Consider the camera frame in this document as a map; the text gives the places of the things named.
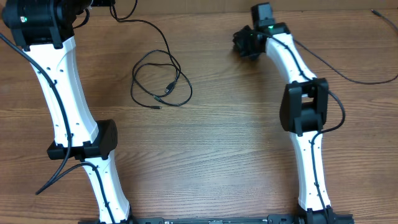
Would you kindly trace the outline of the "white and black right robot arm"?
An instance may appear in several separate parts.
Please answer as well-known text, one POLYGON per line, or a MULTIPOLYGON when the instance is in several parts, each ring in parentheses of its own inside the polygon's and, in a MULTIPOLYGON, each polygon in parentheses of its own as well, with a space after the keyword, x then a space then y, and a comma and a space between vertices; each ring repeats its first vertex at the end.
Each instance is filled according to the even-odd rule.
POLYGON ((286 86, 279 111, 282 128, 294 146, 299 181, 296 223, 336 223, 325 186, 322 129, 326 123, 328 82, 309 70, 298 53, 287 25, 277 23, 270 3, 251 8, 253 26, 233 35, 240 57, 256 60, 265 53, 286 86))

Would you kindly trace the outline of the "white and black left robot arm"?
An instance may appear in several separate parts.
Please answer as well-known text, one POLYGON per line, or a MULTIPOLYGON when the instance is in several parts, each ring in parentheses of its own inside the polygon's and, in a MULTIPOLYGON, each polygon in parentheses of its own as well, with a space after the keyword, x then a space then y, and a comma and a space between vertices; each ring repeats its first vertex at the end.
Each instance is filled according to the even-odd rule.
POLYGON ((94 120, 77 69, 73 23, 91 5, 87 0, 8 0, 2 19, 14 40, 5 43, 32 65, 53 122, 55 137, 47 154, 62 163, 39 192, 82 167, 98 203, 98 223, 132 223, 115 163, 116 123, 94 120))

